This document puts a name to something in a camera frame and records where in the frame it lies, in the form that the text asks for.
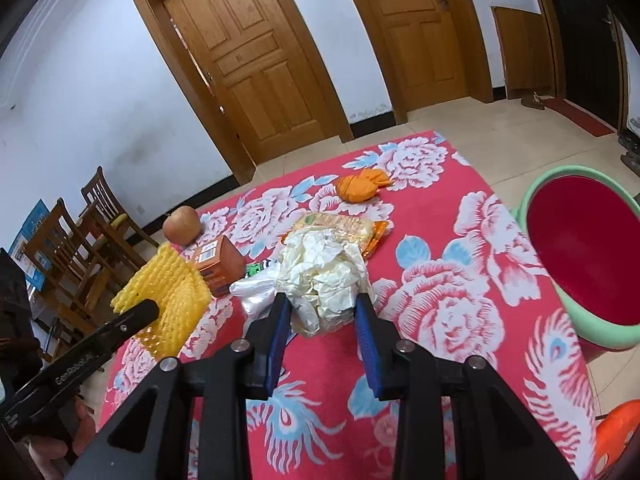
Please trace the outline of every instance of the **hand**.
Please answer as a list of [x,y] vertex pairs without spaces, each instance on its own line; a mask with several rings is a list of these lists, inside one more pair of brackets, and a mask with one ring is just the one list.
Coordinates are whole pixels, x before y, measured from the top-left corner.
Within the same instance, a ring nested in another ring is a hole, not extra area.
[[[95,422],[80,399],[76,399],[76,415],[80,425],[74,435],[71,448],[76,456],[80,456],[95,436]],[[32,435],[30,438],[29,454],[45,480],[62,480],[64,478],[62,471],[56,467],[53,461],[64,458],[67,451],[68,446],[56,438],[39,435]]]

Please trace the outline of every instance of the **blue poster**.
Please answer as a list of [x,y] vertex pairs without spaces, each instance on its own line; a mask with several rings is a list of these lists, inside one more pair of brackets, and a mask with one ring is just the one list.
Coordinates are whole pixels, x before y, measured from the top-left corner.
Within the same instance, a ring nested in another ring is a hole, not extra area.
[[[22,248],[31,240],[31,237],[33,237],[39,225],[48,215],[49,209],[47,209],[47,206],[44,205],[42,200],[38,200],[36,207],[34,207],[27,216],[17,237],[15,237],[14,243],[11,244],[11,248],[9,249],[9,254],[24,271],[27,281],[38,290],[42,290],[42,285],[44,285],[44,274],[24,255]],[[45,269],[49,269],[51,264],[44,255],[37,253],[36,257]]]

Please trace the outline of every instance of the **door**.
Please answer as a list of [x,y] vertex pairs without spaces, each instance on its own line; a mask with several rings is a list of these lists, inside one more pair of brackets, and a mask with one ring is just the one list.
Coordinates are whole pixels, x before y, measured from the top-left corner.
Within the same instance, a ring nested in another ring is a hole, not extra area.
[[614,128],[620,74],[614,22],[603,0],[553,0],[558,16],[566,98]]
[[278,0],[165,0],[184,42],[257,163],[336,134]]
[[[406,110],[468,95],[447,0],[354,0],[368,5],[382,32]],[[367,29],[371,24],[363,18]],[[374,35],[368,30],[373,41]]]

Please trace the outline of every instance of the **tablecloth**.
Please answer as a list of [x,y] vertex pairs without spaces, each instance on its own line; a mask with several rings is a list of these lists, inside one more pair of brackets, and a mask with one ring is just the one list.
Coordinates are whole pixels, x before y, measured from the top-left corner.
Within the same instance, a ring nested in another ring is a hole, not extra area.
[[[382,168],[393,185],[343,202],[338,176]],[[529,240],[469,163],[437,132],[413,134],[303,168],[200,212],[206,230],[183,255],[226,234],[250,261],[275,257],[306,211],[387,220],[368,261],[376,311],[434,355],[484,356],[544,427],[579,478],[593,472],[594,412],[570,320]],[[235,298],[212,300],[180,358],[212,355],[241,336]],[[154,366],[135,338],[116,355],[101,423]],[[447,477],[455,474],[443,401]],[[390,478],[398,403],[367,386],[353,324],[287,346],[273,397],[246,407],[254,478]],[[188,478],[197,477],[199,406]]]

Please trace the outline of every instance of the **small cardboard box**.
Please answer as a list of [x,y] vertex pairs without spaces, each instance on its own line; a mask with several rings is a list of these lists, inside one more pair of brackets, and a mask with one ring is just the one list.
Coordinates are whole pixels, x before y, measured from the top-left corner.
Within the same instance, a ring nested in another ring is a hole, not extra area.
[[229,285],[244,278],[246,261],[225,235],[198,247],[191,261],[200,271],[215,298],[226,296]]

